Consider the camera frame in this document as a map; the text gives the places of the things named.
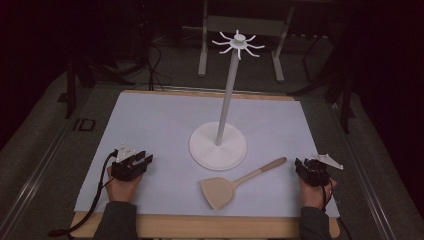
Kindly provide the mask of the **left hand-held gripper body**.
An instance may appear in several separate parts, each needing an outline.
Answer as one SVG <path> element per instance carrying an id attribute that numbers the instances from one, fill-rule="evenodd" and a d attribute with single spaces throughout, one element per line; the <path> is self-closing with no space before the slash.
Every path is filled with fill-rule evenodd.
<path id="1" fill-rule="evenodd" d="M 117 153 L 114 155 L 116 160 L 112 163 L 112 176 L 120 181 L 131 181 L 132 179 L 143 175 L 147 169 L 139 166 L 143 159 L 133 162 L 134 155 L 137 154 L 135 149 L 121 144 L 117 148 Z"/>

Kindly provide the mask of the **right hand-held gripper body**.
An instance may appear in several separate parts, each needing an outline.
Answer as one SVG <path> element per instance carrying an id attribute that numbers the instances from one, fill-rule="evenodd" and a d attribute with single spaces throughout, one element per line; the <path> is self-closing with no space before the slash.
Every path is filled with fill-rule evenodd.
<path id="1" fill-rule="evenodd" d="M 330 182 L 330 174 L 327 172 L 328 166 L 339 170 L 344 169 L 342 164 L 335 161 L 328 154 L 313 154 L 311 159 L 317 160 L 317 166 L 315 168 L 305 167 L 306 174 L 300 177 L 312 187 L 324 187 Z"/>

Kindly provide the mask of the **person's left hand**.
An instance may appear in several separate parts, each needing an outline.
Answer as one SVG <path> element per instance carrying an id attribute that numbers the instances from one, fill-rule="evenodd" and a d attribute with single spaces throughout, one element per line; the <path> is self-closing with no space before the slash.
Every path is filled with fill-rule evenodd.
<path id="1" fill-rule="evenodd" d="M 127 202 L 132 203 L 135 194 L 138 189 L 138 185 L 141 182 L 143 176 L 140 175 L 131 181 L 120 181 L 116 180 L 112 174 L 112 168 L 107 168 L 108 184 L 106 185 L 106 191 L 110 201 Z"/>

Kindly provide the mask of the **person's right hand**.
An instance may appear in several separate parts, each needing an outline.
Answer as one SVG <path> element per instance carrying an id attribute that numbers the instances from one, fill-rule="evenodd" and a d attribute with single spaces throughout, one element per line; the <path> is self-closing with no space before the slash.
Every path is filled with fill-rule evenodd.
<path id="1" fill-rule="evenodd" d="M 330 179 L 330 182 L 324 187 L 312 187 L 303 179 L 299 179 L 301 189 L 301 202 L 303 207 L 313 207 L 324 210 L 333 196 L 334 188 L 337 182 Z"/>

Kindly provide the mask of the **white table mat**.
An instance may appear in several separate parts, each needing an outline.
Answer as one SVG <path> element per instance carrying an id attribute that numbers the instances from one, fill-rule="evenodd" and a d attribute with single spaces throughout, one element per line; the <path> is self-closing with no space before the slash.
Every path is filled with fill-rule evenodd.
<path id="1" fill-rule="evenodd" d="M 213 216 L 200 181 L 214 172 L 195 162 L 189 138 L 199 126 L 220 117 L 222 101 L 193 97 L 123 92 L 119 95 L 88 174 L 76 210 L 102 211 L 106 196 L 94 197 L 108 155 L 124 144 L 153 154 L 136 197 L 141 214 Z M 303 108 L 298 101 L 234 99 L 227 121 L 247 141 L 247 155 L 221 177 L 236 180 L 280 157 L 287 162 L 242 183 L 221 216 L 297 217 L 300 190 L 295 159 L 316 154 Z"/>

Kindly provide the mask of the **white hook rack stand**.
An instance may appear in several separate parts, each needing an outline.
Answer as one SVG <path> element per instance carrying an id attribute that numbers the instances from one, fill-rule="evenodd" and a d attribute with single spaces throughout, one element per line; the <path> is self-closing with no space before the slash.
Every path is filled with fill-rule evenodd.
<path id="1" fill-rule="evenodd" d="M 235 126 L 227 123 L 227 116 L 241 53 L 245 51 L 250 56 L 257 57 L 257 54 L 251 52 L 251 48 L 264 48 L 264 45 L 251 44 L 251 41 L 256 38 L 255 35 L 247 38 L 239 30 L 236 30 L 232 37 L 226 36 L 223 32 L 220 35 L 225 42 L 212 41 L 212 43 L 227 46 L 227 49 L 221 51 L 221 54 L 231 53 L 220 119 L 218 122 L 209 122 L 199 126 L 189 139 L 189 150 L 193 159 L 202 167 L 214 171 L 225 171 L 236 167 L 247 154 L 247 141 L 244 135 Z"/>

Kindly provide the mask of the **dark tripod stand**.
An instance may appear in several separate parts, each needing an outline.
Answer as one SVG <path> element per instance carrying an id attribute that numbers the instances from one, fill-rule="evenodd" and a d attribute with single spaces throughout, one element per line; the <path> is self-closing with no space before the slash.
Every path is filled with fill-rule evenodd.
<path id="1" fill-rule="evenodd" d="M 150 0 L 65 0 L 59 25 L 68 58 L 67 117 L 76 109 L 78 85 L 92 88 L 96 76 L 119 85 L 148 64 L 153 35 Z"/>
<path id="2" fill-rule="evenodd" d="M 302 96 L 323 85 L 329 85 L 324 99 L 327 103 L 335 104 L 341 98 L 340 124 L 346 134 L 349 133 L 348 118 L 353 82 L 350 67 L 353 56 L 348 45 L 348 35 L 354 15 L 354 12 L 339 12 L 320 20 L 317 36 L 327 36 L 332 43 L 332 50 L 323 67 L 313 76 L 311 84 L 288 93 L 289 96 Z"/>

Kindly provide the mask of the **wooden spatula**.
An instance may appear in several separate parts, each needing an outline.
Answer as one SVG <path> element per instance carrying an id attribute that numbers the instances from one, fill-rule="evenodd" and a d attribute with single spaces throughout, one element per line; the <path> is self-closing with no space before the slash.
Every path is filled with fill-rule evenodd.
<path id="1" fill-rule="evenodd" d="M 209 203 L 213 210 L 220 210 L 227 206 L 233 200 L 235 196 L 235 191 L 240 184 L 268 170 L 283 165 L 286 162 L 286 157 L 278 158 L 234 181 L 230 181 L 222 177 L 201 180 L 200 186 L 203 196 L 205 197 L 206 201 Z"/>

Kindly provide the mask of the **black rectangular floor bracket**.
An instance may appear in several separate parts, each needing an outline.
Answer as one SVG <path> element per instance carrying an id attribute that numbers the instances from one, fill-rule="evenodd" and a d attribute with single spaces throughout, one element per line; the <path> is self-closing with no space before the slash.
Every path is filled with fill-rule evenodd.
<path id="1" fill-rule="evenodd" d="M 93 131 L 96 125 L 94 119 L 78 118 L 75 122 L 73 131 Z"/>

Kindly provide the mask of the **grey metal frame stand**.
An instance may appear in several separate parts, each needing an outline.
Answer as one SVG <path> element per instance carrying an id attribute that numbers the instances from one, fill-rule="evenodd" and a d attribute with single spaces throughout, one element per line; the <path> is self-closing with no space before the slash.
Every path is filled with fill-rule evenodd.
<path id="1" fill-rule="evenodd" d="M 209 13 L 209 2 L 211 0 L 203 0 L 202 13 L 202 42 L 200 50 L 200 59 L 198 65 L 198 76 L 204 77 L 207 70 L 208 59 L 208 33 L 223 32 L 235 33 L 240 30 L 242 34 L 260 35 L 277 37 L 278 45 L 271 51 L 271 59 L 274 67 L 277 82 L 284 82 L 285 77 L 280 61 L 281 51 L 284 42 L 288 36 L 288 30 L 295 11 L 294 6 L 289 6 L 284 13 L 284 20 L 256 19 L 223 15 L 211 15 Z"/>

